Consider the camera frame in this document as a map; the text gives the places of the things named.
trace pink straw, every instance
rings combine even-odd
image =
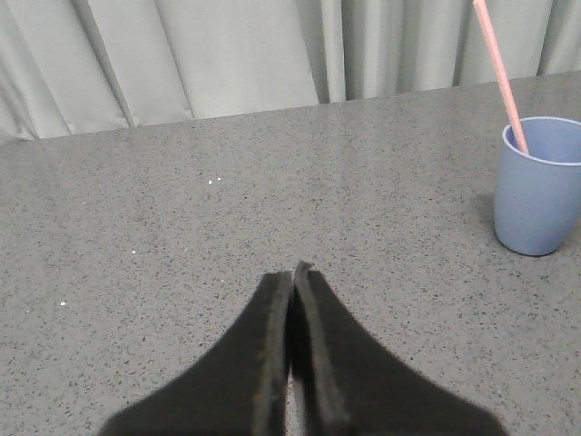
[[[480,22],[480,27],[482,28],[482,35],[484,36],[484,40],[487,43],[490,59],[492,60],[492,65],[494,66],[494,72],[497,75],[498,87],[500,88],[502,99],[505,102],[508,119],[512,125],[512,131],[515,134],[518,149],[524,154],[528,154],[525,133],[523,132],[523,126],[520,123],[520,117],[518,116],[515,98],[512,95],[510,84],[508,83],[507,70],[505,69],[505,65],[502,62],[502,56],[500,55],[500,49],[498,48],[498,42],[494,34],[494,28],[490,22],[490,15],[488,14],[486,1],[474,0],[474,8],[476,9],[476,15],[478,17],[478,21]]]

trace curtain fold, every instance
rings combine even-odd
[[[487,0],[511,78],[581,69],[581,0]],[[0,0],[0,143],[494,80],[470,0]]]

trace black object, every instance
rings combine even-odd
[[[284,434],[289,272],[266,274],[232,327],[188,371],[114,415],[103,436]]]
[[[309,268],[297,268],[292,306],[292,371],[303,380],[308,435],[506,435],[491,414],[387,352]]]
[[[308,436],[506,436],[493,415],[440,389],[376,342],[320,272],[266,274],[233,326],[102,436],[284,434],[289,365]]]

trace blue plastic cup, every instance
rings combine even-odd
[[[495,192],[498,239],[510,250],[542,256],[573,231],[581,216],[581,123],[552,116],[522,120],[530,155],[502,133]]]

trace gray speckled countertop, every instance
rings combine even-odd
[[[581,119],[581,73],[514,86],[521,116]],[[482,84],[3,146],[0,433],[96,433],[303,259],[511,434],[580,434],[581,228],[497,241],[506,122]]]

